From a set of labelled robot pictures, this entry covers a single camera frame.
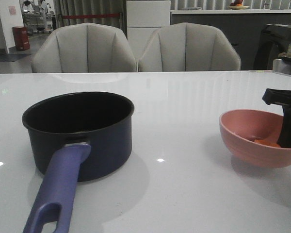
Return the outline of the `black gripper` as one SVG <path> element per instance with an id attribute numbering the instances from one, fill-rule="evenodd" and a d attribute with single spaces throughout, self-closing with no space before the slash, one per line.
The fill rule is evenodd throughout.
<path id="1" fill-rule="evenodd" d="M 291 75 L 291 58 L 282 57 L 273 60 L 273 71 Z M 267 105 L 280 105 L 283 109 L 282 128 L 277 140 L 283 148 L 291 148 L 291 90 L 266 89 L 263 101 Z"/>

